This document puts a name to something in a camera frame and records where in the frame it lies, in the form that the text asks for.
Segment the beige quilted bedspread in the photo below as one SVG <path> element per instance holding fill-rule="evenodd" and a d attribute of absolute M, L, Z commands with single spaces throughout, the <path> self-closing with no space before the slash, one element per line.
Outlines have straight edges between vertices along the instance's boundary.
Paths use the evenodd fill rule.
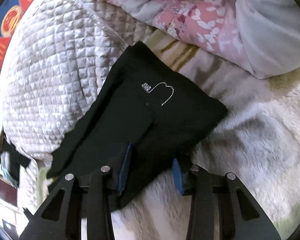
<path fill-rule="evenodd" d="M 30 159 L 19 207 L 35 211 L 46 191 L 39 170 L 96 100 L 114 62 L 153 28 L 104 0 L 34 0 L 3 62 L 3 130 Z"/>

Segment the black pants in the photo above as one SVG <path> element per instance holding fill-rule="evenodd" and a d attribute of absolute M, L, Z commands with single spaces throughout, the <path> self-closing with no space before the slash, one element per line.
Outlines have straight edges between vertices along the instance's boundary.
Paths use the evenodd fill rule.
<path fill-rule="evenodd" d="M 113 64 L 96 101 L 53 152 L 47 176 L 80 177 L 108 165 L 110 206 L 121 209 L 174 160 L 188 169 L 193 148 L 227 112 L 137 42 Z"/>

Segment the pink floral rolled comforter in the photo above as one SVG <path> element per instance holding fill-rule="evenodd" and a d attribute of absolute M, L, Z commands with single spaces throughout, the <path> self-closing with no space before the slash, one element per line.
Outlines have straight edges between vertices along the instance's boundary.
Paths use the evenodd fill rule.
<path fill-rule="evenodd" d="M 300 0 L 105 0 L 265 79 L 300 67 Z"/>

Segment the floral fleece blanket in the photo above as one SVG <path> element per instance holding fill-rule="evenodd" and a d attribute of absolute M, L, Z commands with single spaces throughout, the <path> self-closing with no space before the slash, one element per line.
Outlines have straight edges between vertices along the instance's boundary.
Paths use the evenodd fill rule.
<path fill-rule="evenodd" d="M 300 68 L 266 80 L 155 31 L 149 48 L 226 105 L 228 116 L 194 150 L 209 172 L 234 172 L 282 239 L 300 223 Z"/>

